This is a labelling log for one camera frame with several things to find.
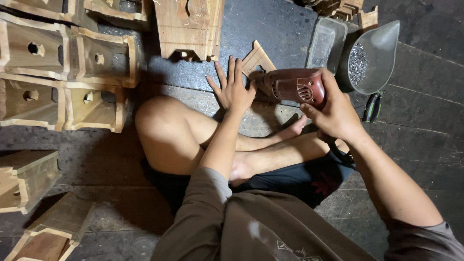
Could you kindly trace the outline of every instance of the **dark floor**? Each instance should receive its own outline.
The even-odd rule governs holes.
[[[220,61],[228,54],[243,57],[251,49],[251,41],[258,39],[277,68],[303,67],[314,13],[284,0],[262,1],[266,4],[226,1]],[[374,4],[379,4],[380,25],[399,19],[401,32],[379,121],[365,127],[427,192],[458,240],[464,242],[464,4],[462,0],[365,0],[364,9],[369,11]],[[247,16],[250,10],[255,15]],[[140,93],[163,92],[213,116],[219,108],[214,96],[191,89],[209,91],[203,77],[214,75],[213,65],[161,59],[156,41],[156,34],[142,37],[148,62],[145,80],[171,86],[144,83]],[[351,96],[354,105],[367,98]],[[294,107],[255,102],[240,131],[266,136],[295,112],[298,109]],[[130,118],[121,134],[0,128],[0,150],[21,149],[60,150],[63,177],[49,195],[73,191],[97,202],[88,232],[68,260],[149,260],[173,218],[166,202],[142,175],[139,161],[143,151]],[[43,211],[53,200],[44,200],[35,211]],[[316,210],[383,259],[387,231],[359,174],[352,175]],[[36,218],[33,213],[0,215],[0,259]]]

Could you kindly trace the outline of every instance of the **pile of nails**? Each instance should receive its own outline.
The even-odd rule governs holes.
[[[361,84],[362,80],[366,77],[368,63],[366,50],[364,50],[361,44],[358,43],[353,46],[348,61],[348,76],[353,86]]]

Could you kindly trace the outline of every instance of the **power drill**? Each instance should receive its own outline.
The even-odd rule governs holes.
[[[294,101],[299,104],[308,103],[318,110],[322,110],[327,102],[326,91],[322,84],[320,69],[280,69],[256,75],[258,88],[267,96],[279,100]],[[353,167],[353,159],[343,155],[331,137],[321,130],[317,137],[329,145],[333,154],[345,165]]]

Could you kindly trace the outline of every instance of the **hand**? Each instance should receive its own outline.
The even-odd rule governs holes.
[[[326,90],[327,103],[322,111],[309,104],[301,104],[300,110],[328,135],[350,143],[366,132],[346,93],[338,88],[334,75],[322,68],[322,85]]]
[[[214,67],[216,68],[221,88],[214,83],[211,76],[206,76],[209,86],[218,96],[219,102],[226,111],[233,111],[243,115],[251,106],[257,87],[254,81],[250,83],[249,91],[243,86],[242,59],[237,58],[234,61],[234,57],[232,55],[229,56],[229,71],[227,73],[229,80],[227,80],[224,70],[222,70],[221,64],[218,61],[214,62]]]

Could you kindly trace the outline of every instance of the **metal bowl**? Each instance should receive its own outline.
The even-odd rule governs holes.
[[[340,58],[336,75],[340,89],[343,91],[357,91],[361,94],[372,94],[387,84],[395,65],[396,45],[400,33],[400,21],[396,20],[362,34],[351,46],[345,49]],[[369,64],[365,78],[359,85],[351,84],[348,76],[348,61],[351,50],[356,44],[366,50]]]

